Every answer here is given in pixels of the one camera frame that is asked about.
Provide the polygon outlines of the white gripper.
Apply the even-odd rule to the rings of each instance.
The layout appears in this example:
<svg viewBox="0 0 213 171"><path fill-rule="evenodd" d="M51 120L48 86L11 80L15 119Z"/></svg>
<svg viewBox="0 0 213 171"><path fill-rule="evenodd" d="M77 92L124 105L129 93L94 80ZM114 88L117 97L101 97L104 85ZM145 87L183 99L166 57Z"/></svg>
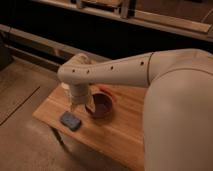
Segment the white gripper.
<svg viewBox="0 0 213 171"><path fill-rule="evenodd" d="M69 86L70 112L74 112L75 105L85 105L87 108L93 108L92 96L88 84L78 84Z"/></svg>

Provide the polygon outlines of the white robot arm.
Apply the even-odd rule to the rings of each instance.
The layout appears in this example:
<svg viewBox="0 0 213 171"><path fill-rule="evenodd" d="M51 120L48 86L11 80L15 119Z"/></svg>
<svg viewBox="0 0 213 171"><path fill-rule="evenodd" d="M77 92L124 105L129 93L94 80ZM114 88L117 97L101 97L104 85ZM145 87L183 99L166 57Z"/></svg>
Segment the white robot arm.
<svg viewBox="0 0 213 171"><path fill-rule="evenodd" d="M144 170L213 171L213 54L189 48L96 64L77 54L58 77L74 104L88 102L91 83L146 88Z"/></svg>

